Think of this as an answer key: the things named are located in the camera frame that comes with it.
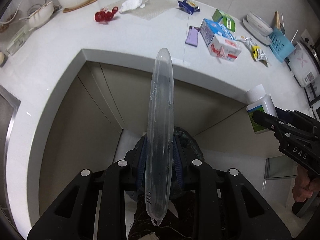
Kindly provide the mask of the person's right hand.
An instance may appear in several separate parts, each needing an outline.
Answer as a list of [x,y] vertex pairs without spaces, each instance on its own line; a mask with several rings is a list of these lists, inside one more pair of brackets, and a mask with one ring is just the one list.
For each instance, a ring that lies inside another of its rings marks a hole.
[[313,192],[309,190],[310,179],[305,168],[297,166],[297,176],[295,178],[295,185],[292,189],[292,194],[295,202],[304,202],[311,198]]

